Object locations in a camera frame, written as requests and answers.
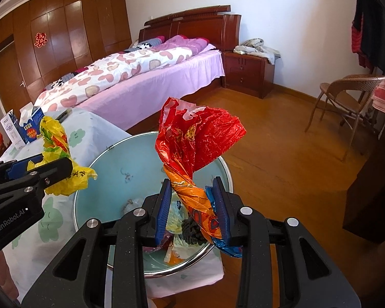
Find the metal screw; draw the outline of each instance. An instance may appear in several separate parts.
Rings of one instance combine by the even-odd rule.
[[[145,210],[144,210],[144,209],[135,209],[135,210],[133,211],[133,214],[134,214],[135,216],[143,216],[143,215],[145,214]]]
[[[253,209],[251,207],[244,206],[244,207],[241,207],[240,212],[241,214],[244,214],[244,215],[250,215],[253,213]]]
[[[99,224],[99,221],[97,219],[90,219],[87,221],[87,227],[88,228],[94,228],[97,227]]]
[[[299,221],[295,218],[289,218],[287,221],[286,221],[291,227],[296,227],[299,225]]]

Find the wooden door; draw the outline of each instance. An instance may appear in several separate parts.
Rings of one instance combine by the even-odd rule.
[[[30,97],[23,82],[14,43],[0,52],[0,99],[6,112],[13,109],[17,118]]]

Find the blue carton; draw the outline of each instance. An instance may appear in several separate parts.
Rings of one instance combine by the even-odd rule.
[[[37,135],[40,134],[40,122],[43,117],[42,109],[34,107],[32,117],[23,126],[19,126],[19,133],[26,144],[37,139]]]

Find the nightstand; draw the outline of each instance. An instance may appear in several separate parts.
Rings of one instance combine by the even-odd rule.
[[[267,58],[225,53],[225,87],[264,98],[274,85],[274,65]]]

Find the white tablecloth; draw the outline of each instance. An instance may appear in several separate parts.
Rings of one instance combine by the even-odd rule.
[[[57,117],[60,112],[52,112]],[[109,146],[130,136],[103,118],[81,109],[62,123],[69,138],[72,158],[82,166],[89,166]],[[20,151],[10,146],[0,158],[2,161],[24,158],[41,153],[43,141],[38,139]],[[35,280],[75,233],[73,199],[46,195],[43,199],[44,218],[22,233],[4,248],[11,276],[22,301]],[[193,288],[210,285],[224,275],[220,252],[213,249],[207,256],[183,272],[164,278],[147,279],[150,298],[164,297]],[[106,308],[111,306],[112,271],[108,270],[106,282]]]

